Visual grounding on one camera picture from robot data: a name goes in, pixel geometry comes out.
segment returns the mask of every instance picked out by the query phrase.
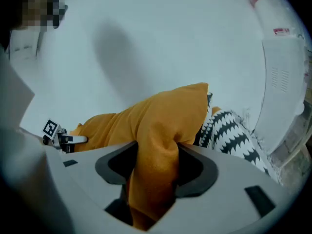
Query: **black and white patterned fabric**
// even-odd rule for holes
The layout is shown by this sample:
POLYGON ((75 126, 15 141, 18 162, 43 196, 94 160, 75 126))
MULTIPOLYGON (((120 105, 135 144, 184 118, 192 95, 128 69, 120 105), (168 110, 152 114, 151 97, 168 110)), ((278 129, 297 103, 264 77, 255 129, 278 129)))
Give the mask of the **black and white patterned fabric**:
POLYGON ((220 110, 212 116, 212 96, 211 93, 207 95, 207 116, 200 130, 199 146, 243 158, 269 174, 259 153, 232 113, 220 110))

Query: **orange fabric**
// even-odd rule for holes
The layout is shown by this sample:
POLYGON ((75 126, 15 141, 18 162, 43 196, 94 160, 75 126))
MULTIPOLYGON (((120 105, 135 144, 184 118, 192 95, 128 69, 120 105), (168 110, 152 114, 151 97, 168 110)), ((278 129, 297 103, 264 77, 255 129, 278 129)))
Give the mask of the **orange fabric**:
POLYGON ((219 107, 213 107, 211 115, 214 116, 214 114, 219 112, 220 110, 221 110, 221 108, 219 108, 219 107))
POLYGON ((71 132, 89 138, 77 152, 138 142, 128 193, 134 227, 149 229, 172 206, 177 143, 193 144, 207 114, 207 91, 208 84, 199 83, 162 92, 119 114, 94 116, 71 132))

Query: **white surface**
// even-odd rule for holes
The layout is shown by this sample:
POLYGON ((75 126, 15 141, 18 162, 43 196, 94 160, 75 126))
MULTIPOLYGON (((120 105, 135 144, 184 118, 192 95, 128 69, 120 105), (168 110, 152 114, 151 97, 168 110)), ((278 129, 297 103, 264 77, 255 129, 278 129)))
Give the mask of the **white surface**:
POLYGON ((10 38, 11 59, 35 58, 39 32, 33 30, 13 30, 10 38))
POLYGON ((64 221, 64 226, 69 226, 67 233, 75 234, 102 234, 102 233, 143 233, 135 228, 112 217, 100 208, 79 184, 68 173, 60 160, 56 150, 46 146, 47 163, 57 193, 66 206, 70 221, 64 221))
POLYGON ((38 65, 18 72, 36 96, 21 126, 40 134, 47 118, 67 130, 120 112, 164 90, 210 84, 214 105, 249 109, 250 129, 265 86, 263 38, 248 0, 65 0, 45 33, 38 65))
POLYGON ((254 7, 266 37, 275 36, 274 29, 289 29, 290 34, 303 34, 298 16, 287 0, 258 0, 254 7))
POLYGON ((0 47, 0 127, 17 129, 33 97, 0 47))
POLYGON ((303 112, 307 85, 304 40, 275 37, 263 40, 266 57, 266 89, 255 133, 272 153, 283 140, 297 115, 303 112))
MULTIPOLYGON (((62 161, 73 159, 77 162, 77 164, 67 167, 66 170, 73 181, 79 185, 100 209, 106 208, 114 199, 119 197, 121 186, 111 185, 104 181, 95 171, 95 163, 100 157, 121 146, 110 146, 90 152, 61 156, 62 161)), ((230 233, 253 224, 260 219, 244 188, 259 185, 277 206, 289 197, 283 187, 271 180, 265 173, 260 172, 248 161, 219 152, 211 152, 206 148, 187 146, 215 162, 218 167, 218 179, 209 190, 199 197, 177 199, 170 210, 149 232, 189 234, 196 228, 196 233, 230 233)), ((57 161, 56 159, 51 159, 51 154, 47 154, 49 165, 55 178, 54 182, 58 183, 59 193, 67 205, 69 213, 72 215, 73 206, 67 199, 68 190, 71 188, 62 188, 61 185, 66 179, 66 182, 71 187, 73 181, 67 178, 68 174, 66 171, 63 171, 64 169, 62 169, 62 172, 65 173, 65 178, 57 178, 56 175, 59 173, 55 171, 59 170, 57 161)), ((114 226, 114 233, 123 233, 118 231, 117 228, 118 226, 114 226)))

